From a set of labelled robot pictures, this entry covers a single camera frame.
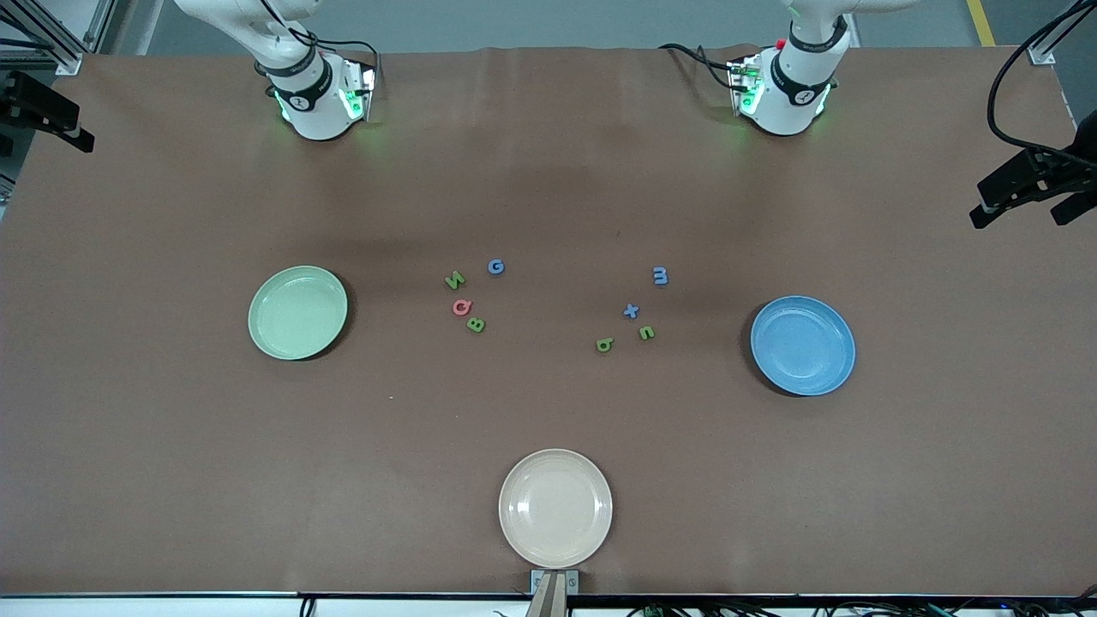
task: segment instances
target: black cable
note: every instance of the black cable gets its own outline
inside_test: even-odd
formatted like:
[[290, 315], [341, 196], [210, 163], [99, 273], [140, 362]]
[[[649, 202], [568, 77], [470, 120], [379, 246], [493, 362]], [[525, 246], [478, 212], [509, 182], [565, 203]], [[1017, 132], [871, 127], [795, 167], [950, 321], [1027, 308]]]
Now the black cable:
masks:
[[1059, 45], [1060, 41], [1062, 41], [1063, 38], [1066, 38], [1066, 35], [1070, 34], [1071, 31], [1073, 31], [1075, 27], [1078, 27], [1078, 24], [1082, 23], [1082, 21], [1084, 19], [1088, 18], [1089, 13], [1094, 12], [1095, 8], [1097, 8], [1097, 7], [1089, 7], [1089, 9], [1086, 10], [1086, 13], [1084, 15], [1082, 15], [1081, 18], [1078, 18], [1078, 21], [1072, 23], [1070, 27], [1067, 27], [1066, 30], [1064, 30], [1063, 33], [1060, 34], [1059, 37], [1055, 38], [1055, 41], [1052, 42], [1052, 44], [1048, 46], [1048, 51], [1050, 52], [1051, 49], [1054, 49], [1055, 45]]
[[[699, 63], [708, 64], [712, 68], [721, 68], [721, 69], [727, 70], [727, 65], [726, 64], [714, 63], [714, 61], [710, 60], [706, 57], [699, 56], [695, 52], [693, 52], [689, 47], [686, 47], [685, 45], [679, 45], [677, 43], [667, 43], [666, 45], [659, 45], [658, 48], [659, 49], [672, 49], [675, 52], [681, 52], [682, 54], [686, 54], [687, 56], [693, 58], [694, 60], [697, 60]], [[746, 56], [743, 56], [743, 57], [739, 57], [739, 58], [732, 58], [728, 61], [742, 60]]]
[[53, 49], [54, 46], [50, 43], [38, 43], [37, 41], [18, 41], [15, 38], [0, 38], [0, 45], [10, 45], [12, 47], [26, 47], [29, 49]]
[[19, 23], [19, 21], [15, 20], [15, 15], [11, 14], [11, 12], [8, 11], [8, 9], [2, 9], [2, 10], [3, 10], [3, 13], [0, 13], [0, 21], [2, 21], [3, 23], [10, 25], [11, 27], [13, 27], [13, 29], [22, 32], [23, 36], [26, 36], [27, 38], [30, 38], [32, 41], [32, 43], [27, 43], [25, 41], [12, 41], [10, 38], [3, 38], [2, 41], [4, 41], [4, 43], [3, 43], [4, 45], [13, 45], [13, 46], [19, 46], [19, 47], [32, 47], [34, 49], [53, 49], [54, 48], [54, 44], [53, 43], [46, 41], [45, 38], [38, 36], [37, 34], [35, 34], [33, 32], [31, 32], [30, 30], [26, 30], [25, 27], [23, 27], [23, 25], [21, 23]]
[[[706, 56], [704, 54], [704, 47], [702, 47], [700, 45], [697, 46], [697, 52], [691, 52], [689, 48], [683, 47], [683, 46], [681, 46], [681, 45], [679, 45], [677, 43], [667, 43], [666, 45], [660, 45], [659, 49], [670, 49], [670, 51], [674, 51], [674, 52], [681, 52], [681, 53], [686, 54], [687, 56], [689, 56], [689, 57], [693, 58], [694, 60], [697, 60], [697, 61], [701, 63], [702, 65], [704, 65], [704, 68], [709, 69], [709, 75], [711, 75], [712, 78], [716, 80], [716, 83], [720, 83], [724, 88], [727, 88], [728, 90], [734, 90], [736, 92], [746, 92], [747, 91], [747, 88], [744, 87], [744, 86], [735, 86], [734, 83], [728, 83], [727, 81], [724, 81], [723, 79], [721, 79], [720, 76], [716, 75], [716, 69], [719, 68], [719, 69], [727, 70], [727, 64], [726, 63], [725, 64], [720, 64], [720, 63], [715, 63], [715, 61], [710, 60], [709, 56]], [[732, 58], [731, 60], [727, 60], [727, 61], [728, 63], [734, 63], [736, 60], [742, 60], [746, 56], [739, 56], [737, 58]]]
[[297, 610], [297, 617], [313, 617], [314, 613], [316, 613], [316, 598], [308, 596], [301, 598], [301, 609]]
[[712, 68], [712, 63], [709, 61], [709, 56], [704, 55], [704, 47], [698, 45], [697, 46], [697, 53], [700, 54], [701, 61], [704, 63], [704, 68], [709, 69], [709, 75], [711, 75], [712, 78], [716, 80], [716, 83], [720, 83], [724, 88], [727, 88], [728, 90], [734, 90], [736, 92], [746, 92], [747, 91], [746, 86], [735, 86], [734, 83], [730, 83], [727, 81], [724, 81], [723, 79], [720, 78], [719, 75], [716, 75], [716, 69]]
[[[1032, 36], [1029, 36], [1028, 40], [1025, 41], [1025, 43], [1021, 43], [1021, 45], [1016, 49], [1014, 49], [1014, 53], [1009, 55], [1009, 58], [1006, 60], [1006, 64], [1002, 66], [1002, 69], [998, 70], [998, 75], [994, 78], [994, 82], [991, 85], [991, 92], [986, 98], [986, 123], [991, 127], [991, 132], [994, 133], [994, 135], [997, 138], [1002, 139], [1007, 144], [1011, 144], [1020, 148], [1036, 148], [1044, 153], [1055, 154], [1058, 156], [1072, 160], [1076, 164], [1084, 165], [1086, 167], [1097, 168], [1097, 164], [1088, 161], [1084, 158], [1076, 157], [1059, 148], [1044, 146], [1042, 144], [1036, 144], [1033, 142], [1026, 142], [1024, 139], [1018, 139], [1013, 135], [1008, 135], [1005, 131], [998, 127], [998, 123], [994, 117], [994, 110], [998, 99], [998, 90], [1002, 88], [1002, 81], [1003, 79], [1005, 79], [1006, 72], [1009, 71], [1009, 68], [1013, 67], [1014, 63], [1017, 61], [1017, 58], [1019, 58], [1032, 45], [1033, 42], [1039, 40], [1041, 36], [1045, 36], [1052, 30], [1055, 30], [1055, 27], [1059, 26], [1059, 24], [1063, 23], [1064, 21], [1071, 19], [1072, 16], [1082, 11], [1089, 11], [1094, 7], [1097, 7], [1097, 0], [1082, 0], [1081, 2], [1076, 2], [1073, 7], [1071, 7], [1070, 10], [1059, 15], [1054, 20], [1048, 22], [1048, 24], [1041, 27], [1040, 30], [1036, 31], [1032, 34]], [[1078, 20], [1078, 22], [1085, 19], [1086, 15], [1083, 15], [1082, 19]]]
[[335, 52], [335, 48], [329, 47], [328, 45], [362, 45], [363, 47], [369, 48], [371, 53], [373, 53], [373, 61], [377, 67], [377, 72], [381, 72], [381, 54], [373, 45], [370, 45], [365, 41], [329, 41], [326, 38], [320, 38], [307, 30], [305, 32], [297, 32], [296, 30], [290, 27], [290, 25], [285, 23], [285, 21], [283, 21], [278, 13], [274, 12], [274, 9], [270, 5], [270, 2], [268, 2], [267, 0], [259, 0], [259, 1], [262, 2], [263, 7], [267, 9], [267, 12], [270, 13], [272, 18], [274, 18], [274, 21], [281, 24], [281, 26], [284, 27], [286, 32], [289, 32], [291, 35], [293, 35], [293, 37], [296, 38], [297, 42], [301, 43], [302, 45], [307, 45], [309, 47], [319, 47], [321, 49], [327, 49], [328, 52]]

